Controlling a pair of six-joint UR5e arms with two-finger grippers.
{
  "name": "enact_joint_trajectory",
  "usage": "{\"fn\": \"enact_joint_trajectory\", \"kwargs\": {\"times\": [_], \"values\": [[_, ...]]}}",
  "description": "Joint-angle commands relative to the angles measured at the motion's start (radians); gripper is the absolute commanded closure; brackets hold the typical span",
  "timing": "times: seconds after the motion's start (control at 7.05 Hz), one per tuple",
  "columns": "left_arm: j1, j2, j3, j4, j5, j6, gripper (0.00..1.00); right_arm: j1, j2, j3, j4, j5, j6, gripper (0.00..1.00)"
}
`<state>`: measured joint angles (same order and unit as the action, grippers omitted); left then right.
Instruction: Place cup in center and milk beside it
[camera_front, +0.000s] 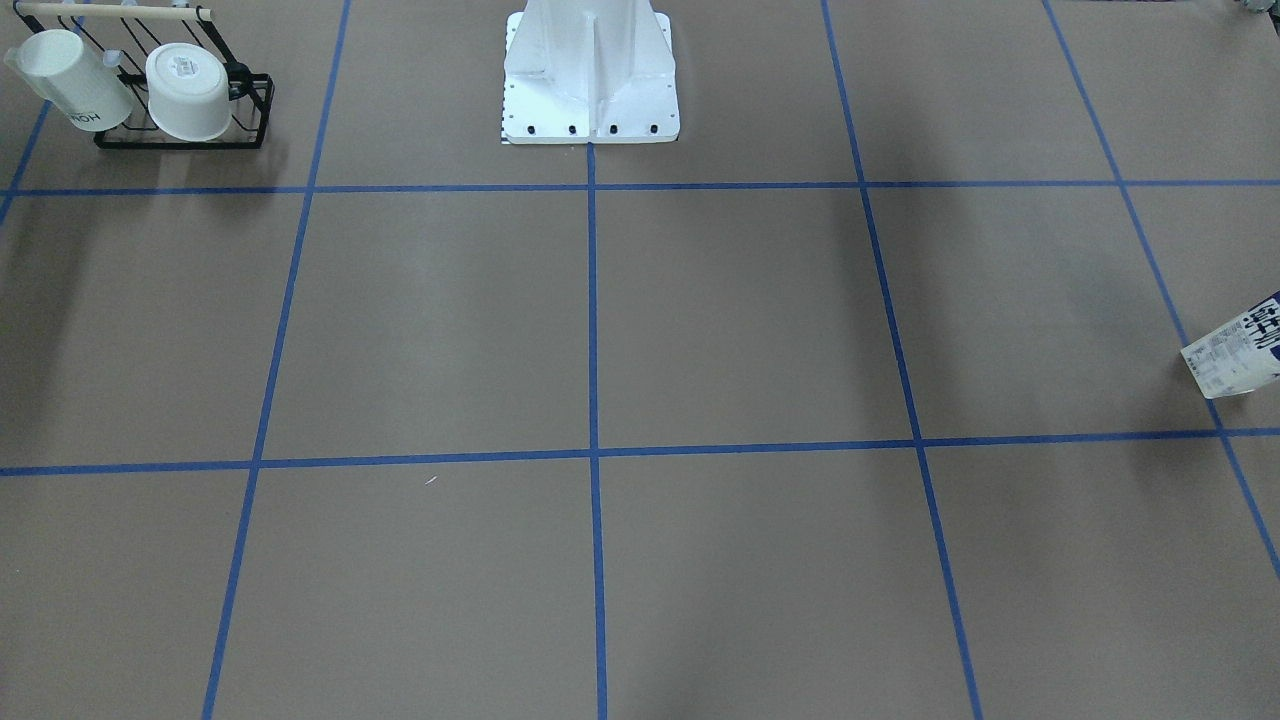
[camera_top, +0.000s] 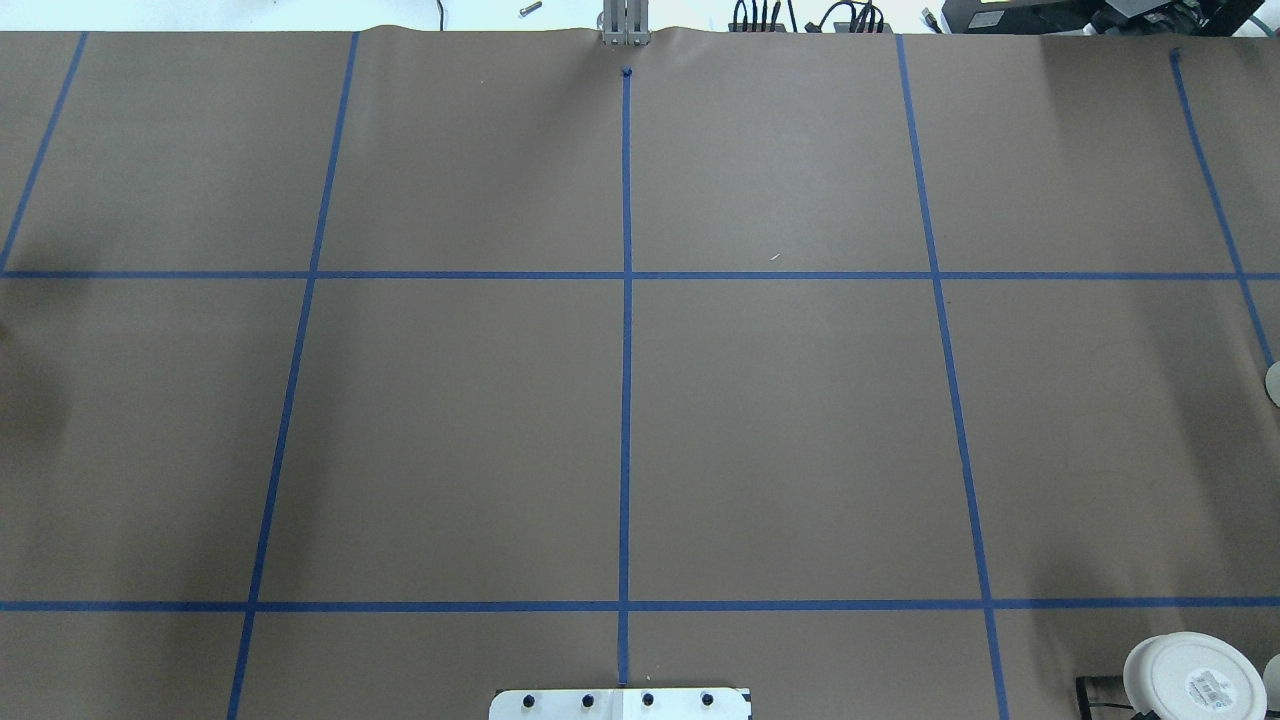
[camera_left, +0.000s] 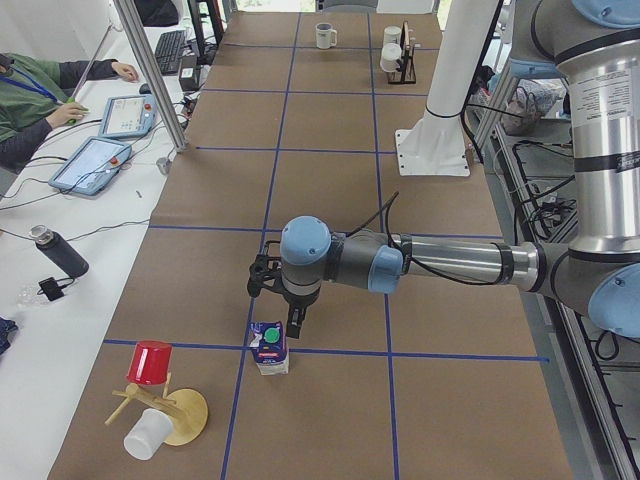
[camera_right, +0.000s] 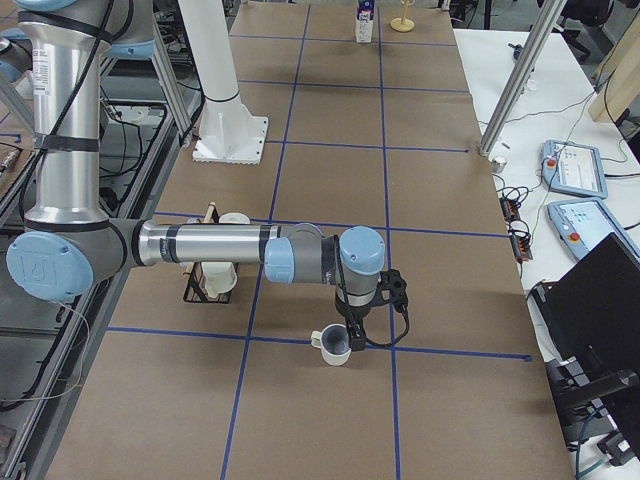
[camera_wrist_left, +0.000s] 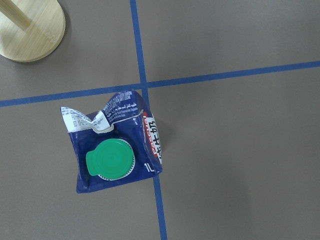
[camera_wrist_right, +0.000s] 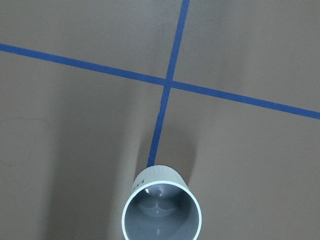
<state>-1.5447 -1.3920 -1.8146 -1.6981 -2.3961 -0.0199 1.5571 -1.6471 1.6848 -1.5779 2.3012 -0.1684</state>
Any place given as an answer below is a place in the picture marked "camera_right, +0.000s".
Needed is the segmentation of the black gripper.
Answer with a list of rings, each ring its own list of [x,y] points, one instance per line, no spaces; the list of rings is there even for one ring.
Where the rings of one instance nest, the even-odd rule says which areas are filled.
[[[349,335],[349,347],[352,351],[362,351],[365,349],[365,317],[373,308],[386,306],[388,304],[388,299],[384,299],[381,295],[376,295],[366,305],[347,305],[338,294],[335,295],[335,306],[338,313],[344,318]]]

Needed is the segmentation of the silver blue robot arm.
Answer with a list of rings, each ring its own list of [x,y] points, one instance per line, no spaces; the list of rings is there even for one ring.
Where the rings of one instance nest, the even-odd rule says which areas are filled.
[[[149,58],[149,1],[23,1],[32,44],[36,201],[6,262],[17,285],[67,301],[119,271],[161,261],[260,263],[278,283],[331,284],[351,349],[364,317],[385,304],[385,244],[367,227],[325,237],[311,224],[173,224],[110,218],[99,205],[100,58]]]

